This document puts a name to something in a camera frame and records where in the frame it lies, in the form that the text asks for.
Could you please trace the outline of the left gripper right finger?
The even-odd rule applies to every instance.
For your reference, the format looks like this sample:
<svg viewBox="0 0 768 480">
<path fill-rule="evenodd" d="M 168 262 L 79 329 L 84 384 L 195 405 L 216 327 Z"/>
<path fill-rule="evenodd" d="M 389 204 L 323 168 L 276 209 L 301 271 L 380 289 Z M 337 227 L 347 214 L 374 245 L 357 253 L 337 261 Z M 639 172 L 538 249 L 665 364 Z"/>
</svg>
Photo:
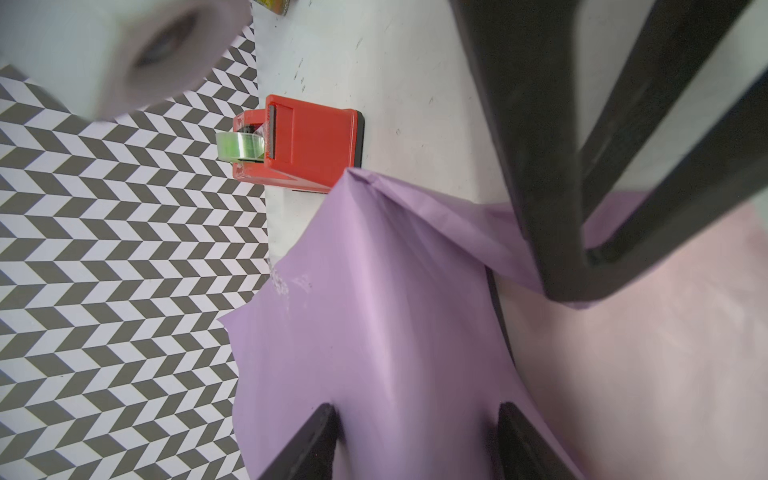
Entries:
<svg viewBox="0 0 768 480">
<path fill-rule="evenodd" d="M 500 405 L 497 435 L 506 480 L 576 479 L 574 472 L 514 403 Z"/>
</svg>

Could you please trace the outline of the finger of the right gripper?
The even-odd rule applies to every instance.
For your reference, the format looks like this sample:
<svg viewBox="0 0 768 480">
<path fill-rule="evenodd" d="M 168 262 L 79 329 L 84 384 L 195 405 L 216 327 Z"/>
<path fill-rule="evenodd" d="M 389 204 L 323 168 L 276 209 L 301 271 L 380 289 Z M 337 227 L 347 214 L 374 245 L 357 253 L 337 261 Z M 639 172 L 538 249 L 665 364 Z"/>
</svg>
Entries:
<svg viewBox="0 0 768 480">
<path fill-rule="evenodd" d="M 767 185 L 758 78 L 602 244 L 583 224 L 736 23 L 743 1 L 657 1 L 585 144 L 576 143 L 575 1 L 452 11 L 518 225 L 546 296 L 604 299 Z"/>
</svg>

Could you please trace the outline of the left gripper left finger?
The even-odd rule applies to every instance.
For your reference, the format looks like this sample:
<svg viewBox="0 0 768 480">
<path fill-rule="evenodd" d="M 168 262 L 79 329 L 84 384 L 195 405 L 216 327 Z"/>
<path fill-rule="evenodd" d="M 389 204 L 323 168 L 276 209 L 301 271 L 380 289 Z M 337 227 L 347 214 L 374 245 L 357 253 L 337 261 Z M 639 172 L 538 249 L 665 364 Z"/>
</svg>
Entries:
<svg viewBox="0 0 768 480">
<path fill-rule="evenodd" d="M 340 422 L 329 403 L 318 406 L 259 480 L 331 480 Z"/>
</svg>

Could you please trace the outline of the dark navy gift box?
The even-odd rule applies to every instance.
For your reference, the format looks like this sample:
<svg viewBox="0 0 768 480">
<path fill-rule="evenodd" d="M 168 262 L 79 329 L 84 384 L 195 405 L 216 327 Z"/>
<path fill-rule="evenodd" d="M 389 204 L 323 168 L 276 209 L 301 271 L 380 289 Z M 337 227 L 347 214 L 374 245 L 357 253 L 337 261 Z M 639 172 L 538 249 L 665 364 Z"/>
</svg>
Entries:
<svg viewBox="0 0 768 480">
<path fill-rule="evenodd" d="M 505 346 L 507 348 L 509 357 L 512 363 L 515 363 L 514 353 L 510 343 L 510 338 L 509 338 L 509 334 L 506 326 L 506 320 L 504 317 L 504 312 L 501 304 L 501 299 L 499 296 L 499 290 L 497 287 L 495 275 L 494 275 L 494 272 L 489 267 L 485 267 L 485 273 L 486 273 L 486 279 L 487 279 L 488 288 L 490 292 L 490 298 L 491 298 L 492 306 L 497 318 L 497 322 L 498 322 L 500 331 L 502 333 L 502 337 L 503 337 Z"/>
</svg>

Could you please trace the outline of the pink wrapping paper sheet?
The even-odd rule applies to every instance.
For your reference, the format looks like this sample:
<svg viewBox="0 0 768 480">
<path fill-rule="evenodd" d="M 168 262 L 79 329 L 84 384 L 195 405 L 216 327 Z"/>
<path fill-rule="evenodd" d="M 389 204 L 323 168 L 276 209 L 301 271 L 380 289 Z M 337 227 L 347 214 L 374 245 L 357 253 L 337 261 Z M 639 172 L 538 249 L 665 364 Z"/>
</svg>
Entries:
<svg viewBox="0 0 768 480">
<path fill-rule="evenodd" d="M 350 170 L 223 324 L 251 479 L 323 403 L 337 479 L 500 479 L 507 402 L 577 478 L 767 475 L 767 233 L 751 205 L 581 309 L 541 294 L 510 208 Z"/>
</svg>

